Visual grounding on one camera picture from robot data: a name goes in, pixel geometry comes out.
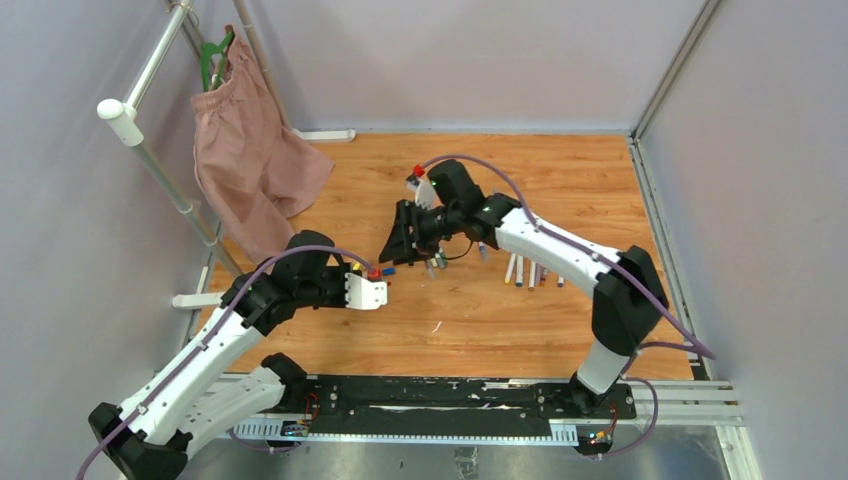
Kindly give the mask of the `yellow tip pen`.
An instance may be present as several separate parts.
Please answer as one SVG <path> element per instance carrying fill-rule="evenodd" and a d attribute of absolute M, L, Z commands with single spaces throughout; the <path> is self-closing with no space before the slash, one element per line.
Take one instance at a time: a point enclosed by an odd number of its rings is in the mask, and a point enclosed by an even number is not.
<path fill-rule="evenodd" d="M 511 253 L 509 260 L 508 260 L 508 263 L 507 263 L 505 276 L 504 276 L 504 283 L 507 284 L 507 285 L 511 284 L 512 281 L 513 281 L 513 275 L 514 275 L 514 271 L 515 271 L 516 261 L 517 261 L 517 255 L 515 253 Z"/>

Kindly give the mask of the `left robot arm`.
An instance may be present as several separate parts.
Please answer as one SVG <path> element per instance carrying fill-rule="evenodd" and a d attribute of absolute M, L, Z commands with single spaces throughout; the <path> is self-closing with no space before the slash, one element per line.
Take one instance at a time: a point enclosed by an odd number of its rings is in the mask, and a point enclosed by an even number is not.
<path fill-rule="evenodd" d="M 236 385 L 203 395 L 298 310 L 351 307 L 351 289 L 362 278 L 353 263 L 368 264 L 326 235 L 304 230 L 237 277 L 200 333 L 153 379 L 120 404 L 103 402 L 89 414 L 98 444 L 77 476 L 104 454 L 127 479 L 176 479 L 199 450 L 252 414 L 298 411 L 307 374 L 282 353 L 266 357 Z"/>

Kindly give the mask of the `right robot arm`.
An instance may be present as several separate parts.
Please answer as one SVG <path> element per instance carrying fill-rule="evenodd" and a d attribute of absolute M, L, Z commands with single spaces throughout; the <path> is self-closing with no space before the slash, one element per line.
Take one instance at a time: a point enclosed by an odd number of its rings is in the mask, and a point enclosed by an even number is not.
<path fill-rule="evenodd" d="M 467 156 L 438 157 L 409 179 L 435 193 L 438 205 L 400 200 L 382 263 L 430 260 L 456 234 L 548 268 L 577 286 L 592 302 L 589 353 L 572 375 L 567 395 L 584 417 L 611 403 L 610 390 L 637 349 L 669 311 L 668 297 L 651 255 L 585 240 L 537 217 L 520 192 L 486 195 L 468 173 Z"/>

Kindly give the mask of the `white pen brown cap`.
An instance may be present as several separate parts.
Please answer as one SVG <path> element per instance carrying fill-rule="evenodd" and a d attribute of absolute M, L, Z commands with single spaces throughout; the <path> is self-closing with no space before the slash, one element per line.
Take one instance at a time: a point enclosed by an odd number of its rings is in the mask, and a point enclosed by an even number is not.
<path fill-rule="evenodd" d="M 527 280 L 527 288 L 529 291 L 534 291 L 537 285 L 537 263 L 535 261 L 530 262 L 530 267 L 528 269 L 528 280 Z"/>

